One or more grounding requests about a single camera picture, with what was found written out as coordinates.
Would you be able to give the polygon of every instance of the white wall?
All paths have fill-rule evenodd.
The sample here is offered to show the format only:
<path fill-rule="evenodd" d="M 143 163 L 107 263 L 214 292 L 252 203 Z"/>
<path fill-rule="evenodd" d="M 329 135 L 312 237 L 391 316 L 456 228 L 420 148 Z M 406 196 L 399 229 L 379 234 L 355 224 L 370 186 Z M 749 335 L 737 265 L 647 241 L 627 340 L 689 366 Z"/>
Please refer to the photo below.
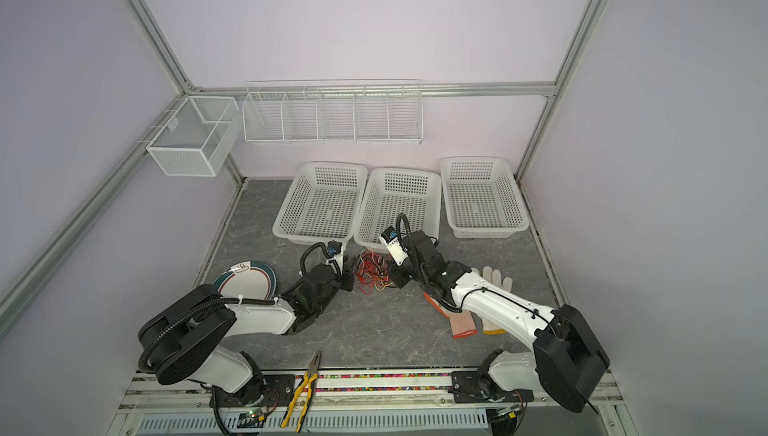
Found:
<path fill-rule="evenodd" d="M 0 434 L 107 431 L 139 329 L 191 289 L 232 191 L 147 159 L 0 342 Z"/>
<path fill-rule="evenodd" d="M 174 98 L 118 0 L 0 0 L 0 291 Z"/>
<path fill-rule="evenodd" d="M 524 179 L 641 434 L 764 434 L 768 0 L 612 0 Z"/>
<path fill-rule="evenodd" d="M 551 81 L 587 0 L 146 0 L 198 86 Z"/>
<path fill-rule="evenodd" d="M 515 170 L 544 102 L 542 96 L 424 98 L 422 144 L 255 146 L 241 140 L 233 156 L 249 177 L 293 177 L 307 161 L 437 171 L 440 159 L 448 156 L 501 157 Z"/>

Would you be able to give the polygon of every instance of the black mounting plate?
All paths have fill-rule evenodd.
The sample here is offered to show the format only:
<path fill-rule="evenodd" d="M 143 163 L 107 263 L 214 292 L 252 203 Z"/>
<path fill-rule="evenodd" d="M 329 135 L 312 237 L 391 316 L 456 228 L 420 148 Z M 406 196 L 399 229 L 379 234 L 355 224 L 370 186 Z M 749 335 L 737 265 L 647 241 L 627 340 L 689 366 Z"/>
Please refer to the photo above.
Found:
<path fill-rule="evenodd" d="M 480 394 L 478 374 L 476 371 L 454 371 L 451 373 L 451 383 L 452 386 L 448 392 L 453 394 L 453 399 L 457 403 L 490 402 Z M 520 398 L 522 398 L 524 403 L 532 402 L 533 391 L 530 389 L 517 389 L 505 392 L 504 399 L 498 402 L 519 403 Z"/>
<path fill-rule="evenodd" d="M 266 388 L 273 389 L 277 392 L 278 396 L 272 391 L 265 391 L 264 398 L 255 404 L 257 407 L 272 408 L 275 405 L 275 399 L 277 399 L 277 406 L 287 406 L 293 399 L 293 386 L 296 384 L 295 374 L 264 374 L 266 380 Z M 216 402 L 219 404 L 219 408 L 242 408 L 243 405 L 238 399 L 225 392 L 223 389 L 216 388 Z"/>

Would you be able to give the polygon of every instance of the work glove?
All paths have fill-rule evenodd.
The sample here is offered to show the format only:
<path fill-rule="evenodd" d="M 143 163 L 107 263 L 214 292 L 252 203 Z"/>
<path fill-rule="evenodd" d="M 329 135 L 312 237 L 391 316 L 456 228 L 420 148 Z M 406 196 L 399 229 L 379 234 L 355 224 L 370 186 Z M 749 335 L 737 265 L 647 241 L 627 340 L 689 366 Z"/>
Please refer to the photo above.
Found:
<path fill-rule="evenodd" d="M 480 273 L 477 268 L 472 268 L 472 270 L 481 275 L 485 281 L 488 281 L 494 286 L 501 288 L 503 291 L 512 292 L 512 278 L 507 276 L 504 278 L 504 280 L 502 280 L 502 272 L 498 269 L 491 269 L 490 266 L 486 266 L 482 269 L 482 273 Z M 506 332 L 499 326 L 496 326 L 496 323 L 489 321 L 482 316 L 480 319 L 482 320 L 482 331 L 486 335 L 501 335 Z"/>

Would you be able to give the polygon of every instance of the gray marble tabletop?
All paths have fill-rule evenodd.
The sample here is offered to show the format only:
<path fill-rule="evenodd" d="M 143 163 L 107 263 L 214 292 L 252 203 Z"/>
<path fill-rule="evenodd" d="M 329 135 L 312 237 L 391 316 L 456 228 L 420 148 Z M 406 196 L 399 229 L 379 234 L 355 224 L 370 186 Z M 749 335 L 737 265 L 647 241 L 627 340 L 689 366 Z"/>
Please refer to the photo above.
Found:
<path fill-rule="evenodd" d="M 264 261 L 274 269 L 277 292 L 299 277 L 299 257 L 307 246 L 272 233 L 290 183 L 247 183 L 206 282 L 247 260 Z M 443 207 L 439 240 L 438 249 L 446 260 L 477 268 L 498 268 L 502 276 L 512 277 L 515 294 L 554 306 L 554 294 L 530 231 L 504 239 L 455 238 Z M 347 254 L 353 258 L 361 250 L 351 242 Z M 315 251 L 307 259 L 308 268 L 320 262 L 319 253 Z M 480 318 L 474 318 L 478 334 L 454 339 L 448 320 L 427 303 L 416 284 L 411 282 L 402 289 L 387 288 L 366 296 L 356 281 L 352 292 L 339 291 L 315 323 L 297 335 L 237 335 L 221 344 L 249 353 L 262 369 L 305 367 L 317 349 L 322 350 L 321 364 L 325 368 L 476 366 L 497 348 L 525 351 L 523 344 L 507 334 L 484 335 Z"/>

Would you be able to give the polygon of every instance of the tangled wire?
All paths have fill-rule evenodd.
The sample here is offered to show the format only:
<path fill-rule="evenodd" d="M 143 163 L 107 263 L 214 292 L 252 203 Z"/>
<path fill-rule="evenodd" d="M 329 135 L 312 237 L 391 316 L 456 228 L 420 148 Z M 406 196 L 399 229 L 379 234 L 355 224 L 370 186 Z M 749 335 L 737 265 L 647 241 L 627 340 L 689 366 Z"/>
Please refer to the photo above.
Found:
<path fill-rule="evenodd" d="M 389 278 L 389 270 L 384 261 L 384 256 L 376 254 L 370 249 L 365 249 L 357 258 L 355 276 L 357 276 L 357 280 L 360 281 L 361 285 L 368 286 L 368 292 L 364 288 L 360 288 L 362 294 L 366 296 L 370 296 L 374 288 L 377 291 L 383 291 L 384 288 L 394 284 Z"/>

